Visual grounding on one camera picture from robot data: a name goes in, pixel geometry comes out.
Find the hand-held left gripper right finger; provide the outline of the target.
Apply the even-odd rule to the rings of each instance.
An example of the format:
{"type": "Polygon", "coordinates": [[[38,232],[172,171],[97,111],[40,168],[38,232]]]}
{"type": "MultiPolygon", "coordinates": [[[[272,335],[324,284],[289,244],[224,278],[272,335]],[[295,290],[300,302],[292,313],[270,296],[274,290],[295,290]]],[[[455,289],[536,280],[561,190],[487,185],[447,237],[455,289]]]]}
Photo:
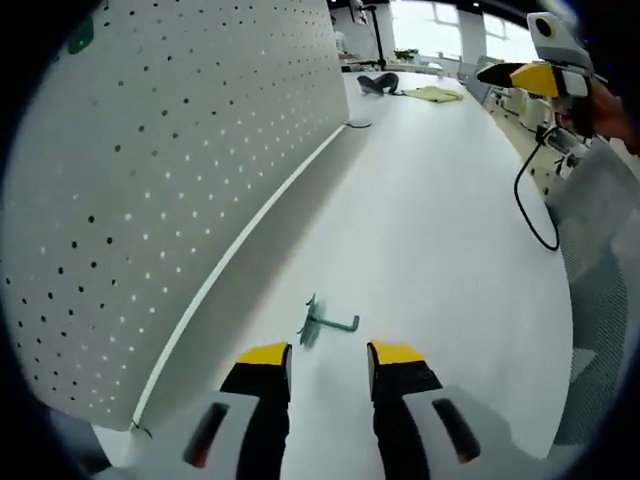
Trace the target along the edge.
{"type": "Polygon", "coordinates": [[[466,390],[444,387],[409,344],[367,344],[373,430],[387,479],[542,479],[508,423],[466,390]]]}

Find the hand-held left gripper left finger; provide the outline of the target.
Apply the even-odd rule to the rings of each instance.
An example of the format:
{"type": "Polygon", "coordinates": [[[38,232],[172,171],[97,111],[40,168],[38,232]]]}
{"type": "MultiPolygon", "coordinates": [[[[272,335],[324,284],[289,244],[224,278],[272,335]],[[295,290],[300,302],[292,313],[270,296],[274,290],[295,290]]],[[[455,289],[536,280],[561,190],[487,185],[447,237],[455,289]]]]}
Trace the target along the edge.
{"type": "Polygon", "coordinates": [[[222,386],[152,435],[109,479],[278,479],[289,433],[292,346],[244,352],[222,386]]]}

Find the person's right hand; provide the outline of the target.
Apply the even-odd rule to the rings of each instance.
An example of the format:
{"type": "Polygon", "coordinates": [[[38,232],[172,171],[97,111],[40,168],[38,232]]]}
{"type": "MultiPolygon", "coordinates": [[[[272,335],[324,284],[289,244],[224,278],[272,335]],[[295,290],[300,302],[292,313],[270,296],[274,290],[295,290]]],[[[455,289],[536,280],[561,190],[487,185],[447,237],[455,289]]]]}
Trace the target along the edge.
{"type": "Polygon", "coordinates": [[[629,122],[621,99],[597,78],[590,78],[590,87],[592,131],[603,137],[629,143],[634,138],[634,128],[629,122]]]}

